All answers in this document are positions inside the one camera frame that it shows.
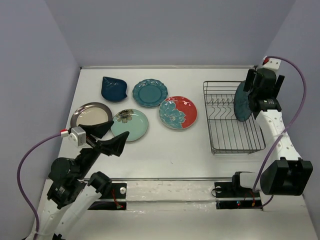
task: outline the screw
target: screw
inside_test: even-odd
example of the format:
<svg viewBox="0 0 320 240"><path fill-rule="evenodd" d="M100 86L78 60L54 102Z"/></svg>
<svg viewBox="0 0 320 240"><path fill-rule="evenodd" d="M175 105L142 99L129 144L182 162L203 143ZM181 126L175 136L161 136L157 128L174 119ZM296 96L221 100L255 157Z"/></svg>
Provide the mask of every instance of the screw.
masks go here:
<svg viewBox="0 0 320 240"><path fill-rule="evenodd" d="M215 188L215 191L216 191L218 194L222 193L221 186L217 186L217 187Z"/></svg>
<svg viewBox="0 0 320 240"><path fill-rule="evenodd" d="M127 192L127 189L124 186L120 188L121 194L126 194L126 192Z"/></svg>

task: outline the ceramic plate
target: ceramic plate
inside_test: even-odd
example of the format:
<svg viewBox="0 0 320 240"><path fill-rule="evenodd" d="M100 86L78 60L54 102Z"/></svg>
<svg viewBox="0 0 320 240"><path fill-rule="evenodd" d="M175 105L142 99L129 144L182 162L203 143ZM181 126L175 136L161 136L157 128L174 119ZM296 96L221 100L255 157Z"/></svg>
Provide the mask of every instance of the ceramic plate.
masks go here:
<svg viewBox="0 0 320 240"><path fill-rule="evenodd" d="M72 115L70 120L71 128L79 124L95 125L112 120L110 108L101 102L90 102L79 107Z"/></svg>
<svg viewBox="0 0 320 240"><path fill-rule="evenodd" d="M186 129L197 119L197 109L192 101L183 96L171 96L159 107L161 121L172 129Z"/></svg>
<svg viewBox="0 0 320 240"><path fill-rule="evenodd" d="M133 99L143 107L159 106L168 96L167 87L159 80L145 79L133 88Z"/></svg>
<svg viewBox="0 0 320 240"><path fill-rule="evenodd" d="M234 115L240 122L245 122L249 119L252 111L249 108L249 92L244 91L245 81L241 82L237 87L234 95Z"/></svg>
<svg viewBox="0 0 320 240"><path fill-rule="evenodd" d="M121 79L104 76L101 95L110 102L120 102L127 97L127 83Z"/></svg>
<svg viewBox="0 0 320 240"><path fill-rule="evenodd" d="M132 142L141 138L148 129L148 119L141 111L126 109L118 112L113 117L114 124L111 127L113 135L118 136L126 131L130 134L126 139Z"/></svg>

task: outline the dark blue leaf-shaped dish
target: dark blue leaf-shaped dish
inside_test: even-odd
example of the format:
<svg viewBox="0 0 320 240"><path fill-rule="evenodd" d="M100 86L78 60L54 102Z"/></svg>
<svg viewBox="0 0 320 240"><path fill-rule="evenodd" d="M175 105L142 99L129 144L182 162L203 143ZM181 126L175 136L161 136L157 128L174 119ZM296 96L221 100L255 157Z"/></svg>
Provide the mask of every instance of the dark blue leaf-shaped dish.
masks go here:
<svg viewBox="0 0 320 240"><path fill-rule="evenodd" d="M110 102L120 102L127 97L127 83L121 79L104 76L101 95Z"/></svg>

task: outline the teal plate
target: teal plate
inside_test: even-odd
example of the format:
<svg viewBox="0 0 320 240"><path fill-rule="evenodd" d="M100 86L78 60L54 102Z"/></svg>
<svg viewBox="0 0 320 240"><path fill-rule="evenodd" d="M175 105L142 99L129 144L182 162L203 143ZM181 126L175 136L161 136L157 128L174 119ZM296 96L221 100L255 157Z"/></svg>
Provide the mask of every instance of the teal plate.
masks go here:
<svg viewBox="0 0 320 240"><path fill-rule="evenodd" d="M233 102L234 115L240 122L247 121L252 113L249 108L249 92L244 91L245 82L246 81L241 82L237 87Z"/></svg>
<svg viewBox="0 0 320 240"><path fill-rule="evenodd" d="M143 107L159 106L168 96L167 87L159 80L145 79L134 86L133 99Z"/></svg>
<svg viewBox="0 0 320 240"><path fill-rule="evenodd" d="M125 109L113 117L114 124L111 127L112 134L118 136L126 131L130 134L126 139L132 142L141 138L148 129L148 119L141 111L136 109Z"/></svg>

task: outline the plate in dish rack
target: plate in dish rack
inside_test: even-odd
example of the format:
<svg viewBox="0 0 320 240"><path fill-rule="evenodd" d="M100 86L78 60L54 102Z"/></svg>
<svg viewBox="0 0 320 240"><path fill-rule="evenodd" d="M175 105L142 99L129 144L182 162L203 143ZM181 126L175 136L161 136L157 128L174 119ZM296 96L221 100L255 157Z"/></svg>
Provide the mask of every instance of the plate in dish rack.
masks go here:
<svg viewBox="0 0 320 240"><path fill-rule="evenodd" d="M159 107L159 117L168 128L182 130L189 128L197 119L197 108L183 96L171 96Z"/></svg>

